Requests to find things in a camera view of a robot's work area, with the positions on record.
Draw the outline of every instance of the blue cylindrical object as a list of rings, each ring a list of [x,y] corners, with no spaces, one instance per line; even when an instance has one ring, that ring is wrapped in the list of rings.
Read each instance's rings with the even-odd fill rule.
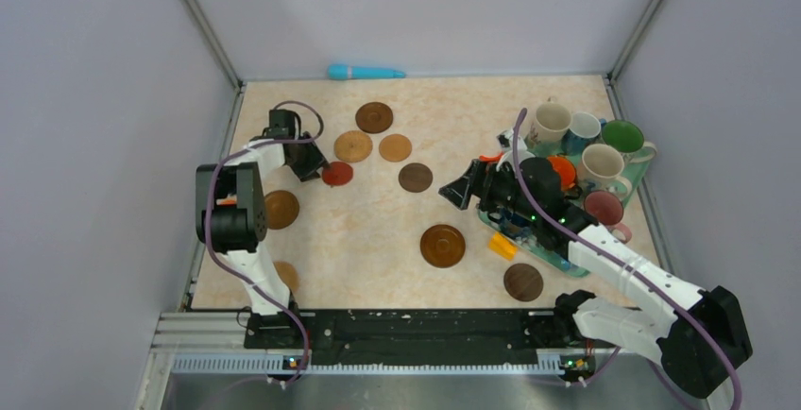
[[[336,80],[393,79],[396,77],[406,77],[406,74],[398,70],[392,70],[391,68],[350,67],[348,65],[336,63],[328,67],[328,77]]]

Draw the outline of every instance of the coaster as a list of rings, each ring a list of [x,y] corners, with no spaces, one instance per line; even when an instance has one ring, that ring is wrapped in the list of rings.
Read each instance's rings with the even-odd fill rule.
[[[434,175],[425,164],[412,162],[406,164],[398,174],[400,187],[410,193],[422,193],[431,186]]]
[[[300,212],[298,198],[284,190],[265,196],[264,207],[267,209],[267,228],[275,231],[295,222]]]
[[[381,133],[392,125],[392,110],[384,103],[373,101],[356,112],[356,126],[365,133]]]
[[[281,281],[289,287],[289,290],[292,291],[293,295],[298,292],[298,287],[300,286],[300,280],[298,278],[298,271],[295,270],[295,267],[292,264],[287,262],[277,261],[274,262],[273,265],[276,267],[276,271],[278,272],[278,277],[281,278]]]
[[[503,274],[503,287],[517,301],[531,301],[542,294],[542,275],[528,264],[514,264]]]
[[[332,162],[323,169],[323,181],[327,185],[342,186],[353,179],[353,168],[346,162]]]
[[[361,131],[342,133],[333,143],[333,154],[343,162],[360,162],[372,151],[372,140]]]
[[[378,144],[378,152],[388,162],[402,162],[412,154],[412,142],[402,134],[390,134]]]
[[[430,227],[420,237],[420,252],[423,259],[437,268],[448,268],[458,264],[464,257],[466,248],[462,232],[447,224]]]

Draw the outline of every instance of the white wall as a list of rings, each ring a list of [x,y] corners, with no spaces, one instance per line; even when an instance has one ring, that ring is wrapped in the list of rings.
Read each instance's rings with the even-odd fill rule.
[[[648,0],[199,0],[244,79],[605,73]]]
[[[0,407],[132,407],[232,97],[179,0],[0,0]]]
[[[748,408],[798,408],[801,0],[668,0],[623,103],[659,145],[650,173],[676,265],[740,299]]]

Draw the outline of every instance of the yellow object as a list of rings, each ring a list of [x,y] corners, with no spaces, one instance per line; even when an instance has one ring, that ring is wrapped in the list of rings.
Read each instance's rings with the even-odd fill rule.
[[[499,233],[496,233],[492,236],[492,238],[489,239],[489,244],[487,247],[507,261],[511,261],[512,258],[515,257],[515,253],[518,252],[518,247],[512,242],[506,240],[506,237],[500,235]]]

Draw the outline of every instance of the beige tabletop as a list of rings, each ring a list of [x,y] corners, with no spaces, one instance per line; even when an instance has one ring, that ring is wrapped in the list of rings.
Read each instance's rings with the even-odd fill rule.
[[[300,203],[295,223],[269,231],[265,240],[273,260],[297,269],[298,304],[316,309],[549,307],[562,293],[577,289],[629,304],[597,277],[571,278],[526,251],[506,261],[487,248],[494,231],[476,216],[475,198],[461,212],[437,194],[440,186],[465,172],[470,160],[498,152],[495,137],[514,125],[520,108],[535,108],[549,97],[572,111],[612,117],[600,76],[249,83],[232,150],[260,134],[268,111],[283,100],[303,101],[319,110],[325,132],[317,144],[329,161],[336,160],[337,136],[357,129],[354,115],[363,104],[382,101],[395,117],[389,130],[370,135],[373,151],[352,165],[354,177],[345,186],[330,187],[320,179],[300,183],[288,167],[263,182],[265,194],[289,190]],[[314,134],[315,118],[303,108],[292,109],[300,113],[303,129]],[[524,127],[529,125],[527,118]],[[412,142],[412,154],[402,162],[388,162],[378,151],[381,139],[393,133]],[[399,171],[410,162],[432,169],[434,183],[428,190],[413,194],[398,184]],[[623,222],[634,233],[629,246],[656,263],[638,197],[632,198]],[[422,233],[441,223],[459,229],[467,241],[465,257],[446,269],[428,265],[419,249]],[[532,302],[512,299],[503,288],[504,271],[516,263],[531,264],[542,274],[544,290]],[[204,257],[193,307],[245,305],[249,301],[242,284]]]

